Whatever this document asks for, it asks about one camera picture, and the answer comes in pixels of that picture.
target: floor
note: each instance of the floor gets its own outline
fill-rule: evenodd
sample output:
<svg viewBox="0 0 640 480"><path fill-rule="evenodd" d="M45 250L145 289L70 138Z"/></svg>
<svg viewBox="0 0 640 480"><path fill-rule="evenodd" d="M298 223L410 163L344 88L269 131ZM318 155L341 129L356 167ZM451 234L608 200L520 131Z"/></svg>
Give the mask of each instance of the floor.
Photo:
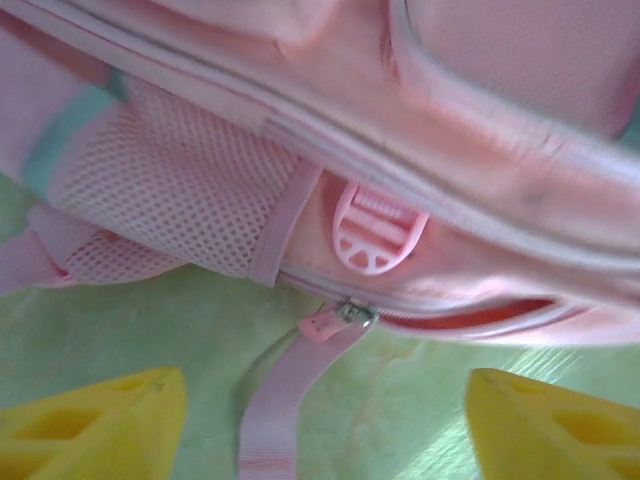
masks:
<svg viewBox="0 0 640 480"><path fill-rule="evenodd" d="M32 203L0 178L0 239L22 230ZM131 285L5 297L0 408L180 366L190 409L172 480L233 479L240 411L296 320L317 305L284 286L195 267ZM300 479L468 480L475 465L461 407L469 369L502 368L640 407L639 364L636 347L469 347L373 332L303 405Z"/></svg>

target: pink plastic buckle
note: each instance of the pink plastic buckle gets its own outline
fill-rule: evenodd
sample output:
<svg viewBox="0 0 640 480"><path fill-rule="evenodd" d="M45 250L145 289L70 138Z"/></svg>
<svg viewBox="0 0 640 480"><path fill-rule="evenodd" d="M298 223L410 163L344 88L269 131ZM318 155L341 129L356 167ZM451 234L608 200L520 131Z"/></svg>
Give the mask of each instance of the pink plastic buckle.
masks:
<svg viewBox="0 0 640 480"><path fill-rule="evenodd" d="M428 218L428 214L350 183L333 219L333 247L347 268L380 275L413 251Z"/></svg>

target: pink strap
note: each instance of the pink strap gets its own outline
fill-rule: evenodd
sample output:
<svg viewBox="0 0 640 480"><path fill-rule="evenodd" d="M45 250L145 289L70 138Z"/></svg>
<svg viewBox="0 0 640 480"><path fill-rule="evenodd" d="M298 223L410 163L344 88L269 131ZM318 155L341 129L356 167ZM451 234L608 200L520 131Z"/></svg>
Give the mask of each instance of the pink strap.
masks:
<svg viewBox="0 0 640 480"><path fill-rule="evenodd" d="M295 480L298 410L315 381L367 329L351 326L323 343L299 335L264 379L240 427L239 480Z"/></svg>
<svg viewBox="0 0 640 480"><path fill-rule="evenodd" d="M280 272L280 263L289 244L293 228L302 213L322 168L301 159L278 200L253 252L249 278L273 287Z"/></svg>
<svg viewBox="0 0 640 480"><path fill-rule="evenodd" d="M34 231L27 230L0 244L0 295L54 282L64 276Z"/></svg>

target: zipper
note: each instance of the zipper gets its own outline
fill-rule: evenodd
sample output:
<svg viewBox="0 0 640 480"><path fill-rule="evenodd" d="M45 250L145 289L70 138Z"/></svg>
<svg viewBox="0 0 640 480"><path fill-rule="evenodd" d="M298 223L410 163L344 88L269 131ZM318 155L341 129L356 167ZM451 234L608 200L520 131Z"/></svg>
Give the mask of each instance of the zipper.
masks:
<svg viewBox="0 0 640 480"><path fill-rule="evenodd" d="M497 308L513 303L513 299L481 300L473 302L473 299L461 300L456 297L452 300L443 298L433 304L420 304L397 297L390 297L378 293L372 293L348 285L336 286L333 282L322 277L309 280L302 277L302 272L281 271L280 279L289 285L304 290L312 295L317 295L335 303L346 303L352 298L358 298L366 304L376 305L377 310L383 316L399 317L404 319L415 318L440 318L450 315L463 315L479 310Z"/></svg>
<svg viewBox="0 0 640 480"><path fill-rule="evenodd" d="M351 326L366 329L378 323L379 320L380 312L378 309L357 300L349 300L342 305L303 318L298 324L298 328L303 335L312 341L321 343Z"/></svg>
<svg viewBox="0 0 640 480"><path fill-rule="evenodd" d="M486 302L466 308L441 308L430 313L419 313L415 310L403 310L400 308L382 307L374 301L367 301L347 297L335 290L320 287L290 274L281 273L281 278L292 286L301 290L319 295L330 300L330 305L314 315L303 318L298 327L301 333L314 342L324 342L336 333L352 327L369 329L371 327L390 331L394 334L412 338L430 338L441 340L470 340L486 339L498 335L513 334L523 330L543 327L552 323L566 320L575 315L584 313L586 308L561 303L551 303L531 311L516 314L503 320L479 323L469 326L455 326L449 328L435 325L442 317L454 317L456 315L482 312L491 308L506 307L511 302L488 305ZM433 321L430 328L424 325L424 321Z"/></svg>

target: zipper tab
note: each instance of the zipper tab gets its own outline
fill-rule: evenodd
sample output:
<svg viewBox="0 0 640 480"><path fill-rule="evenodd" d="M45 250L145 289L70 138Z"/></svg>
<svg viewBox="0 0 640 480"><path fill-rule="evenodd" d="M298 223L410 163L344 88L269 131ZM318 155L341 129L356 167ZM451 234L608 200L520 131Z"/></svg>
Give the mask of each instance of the zipper tab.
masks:
<svg viewBox="0 0 640 480"><path fill-rule="evenodd" d="M298 328L303 335L321 343L350 325L368 328L380 319L380 313L354 301L321 311L302 319Z"/></svg>

